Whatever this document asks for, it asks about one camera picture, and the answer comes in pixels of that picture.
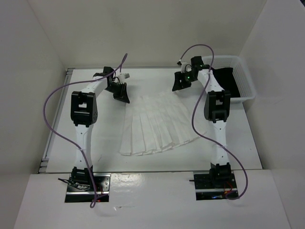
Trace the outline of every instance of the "folded fabric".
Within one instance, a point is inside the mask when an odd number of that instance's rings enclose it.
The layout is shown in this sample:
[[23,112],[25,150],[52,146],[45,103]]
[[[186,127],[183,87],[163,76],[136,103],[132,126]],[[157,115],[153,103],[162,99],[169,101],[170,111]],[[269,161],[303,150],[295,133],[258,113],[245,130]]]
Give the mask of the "folded fabric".
[[197,138],[192,130],[190,113],[176,93],[140,96],[126,104],[122,155],[164,152]]

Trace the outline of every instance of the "robotic arm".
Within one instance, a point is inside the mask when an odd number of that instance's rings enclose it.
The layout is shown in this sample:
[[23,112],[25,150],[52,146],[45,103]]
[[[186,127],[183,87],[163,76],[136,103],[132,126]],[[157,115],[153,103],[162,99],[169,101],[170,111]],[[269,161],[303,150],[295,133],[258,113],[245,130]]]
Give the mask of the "robotic arm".
[[[103,90],[113,93],[116,100],[129,103],[126,91],[127,84],[125,79],[129,74],[120,74],[114,77],[113,74],[105,79],[98,80],[109,73],[114,72],[111,67],[104,67],[102,73],[96,73],[93,76],[95,82],[90,83],[80,92],[74,91],[71,96],[71,119],[76,128],[77,144],[83,149],[89,163],[91,171],[93,170],[91,161],[91,135],[94,123],[98,118],[96,98]],[[79,149],[76,150],[76,160],[71,173],[71,182],[83,185],[90,185],[92,182],[89,176],[88,168]]]
[[[210,66],[203,63],[201,56],[195,56],[191,59],[191,71],[185,71],[186,65],[184,62],[181,63],[181,71],[175,73],[172,91],[190,87],[192,82],[196,80],[199,80],[203,86],[206,85]],[[213,130],[213,139],[226,146],[225,128],[230,112],[231,94],[219,85],[212,70],[206,91],[204,117],[209,121],[209,126]],[[213,147],[215,151],[211,157],[210,177],[213,183],[220,184],[230,178],[231,166],[227,152],[216,144]]]

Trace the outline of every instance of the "gray wall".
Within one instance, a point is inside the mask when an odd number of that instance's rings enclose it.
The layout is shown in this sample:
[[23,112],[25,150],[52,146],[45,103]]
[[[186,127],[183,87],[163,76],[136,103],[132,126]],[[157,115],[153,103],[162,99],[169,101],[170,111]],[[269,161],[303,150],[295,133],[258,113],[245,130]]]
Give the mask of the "gray wall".
[[[65,69],[26,0],[0,1],[0,31],[0,224],[10,229],[49,134],[44,99]],[[51,121],[57,101],[50,102]]]
[[305,7],[268,0],[242,52],[258,95],[244,104],[262,164],[292,228],[304,228]]
[[[238,55],[265,0],[29,0],[65,67],[175,66],[207,43]],[[210,55],[197,48],[188,53]]]

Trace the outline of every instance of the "plastic basket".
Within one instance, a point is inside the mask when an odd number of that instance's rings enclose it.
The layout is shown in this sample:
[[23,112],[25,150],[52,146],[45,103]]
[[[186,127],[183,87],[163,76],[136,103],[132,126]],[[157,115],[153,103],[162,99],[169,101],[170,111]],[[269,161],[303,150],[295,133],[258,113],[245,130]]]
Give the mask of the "plastic basket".
[[[212,56],[202,58],[204,64],[210,64]],[[246,63],[238,56],[214,56],[213,68],[233,68],[233,76],[236,81],[240,98],[231,98],[232,103],[254,99],[256,91]]]

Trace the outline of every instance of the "white table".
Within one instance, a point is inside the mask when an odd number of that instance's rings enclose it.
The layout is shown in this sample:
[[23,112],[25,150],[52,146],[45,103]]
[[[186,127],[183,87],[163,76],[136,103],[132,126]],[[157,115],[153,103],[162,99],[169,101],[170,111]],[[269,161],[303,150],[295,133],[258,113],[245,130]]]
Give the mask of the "white table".
[[[112,174],[108,203],[64,203],[68,174],[31,175],[15,229],[289,229],[269,170],[250,170],[239,200],[196,201],[192,172]],[[235,171],[237,187],[244,173]]]
[[[171,90],[174,72],[177,68],[135,68],[123,69],[130,73],[127,80],[127,92],[132,103],[133,98],[152,95]],[[74,70],[71,82],[89,80],[102,69]],[[64,136],[75,140],[75,129],[70,118],[72,91],[80,91],[86,84],[70,86],[62,99],[62,109],[57,116],[55,129]],[[191,88],[183,89],[178,95],[190,113],[203,89],[198,82]],[[195,123],[208,131],[207,121],[203,116],[205,97],[198,106]],[[125,104],[113,99],[112,94],[103,91],[97,98],[98,121],[93,128],[91,157],[95,172],[147,172],[147,171],[195,171],[210,169],[212,143],[204,139],[175,148],[170,151],[145,156],[122,156],[119,153],[125,115]],[[226,128],[228,149],[242,162],[246,169],[261,169],[261,163],[242,104],[231,104],[230,116]],[[47,151],[49,158],[47,173],[70,173],[76,148],[71,143],[52,135]],[[230,157],[232,169],[240,169]]]

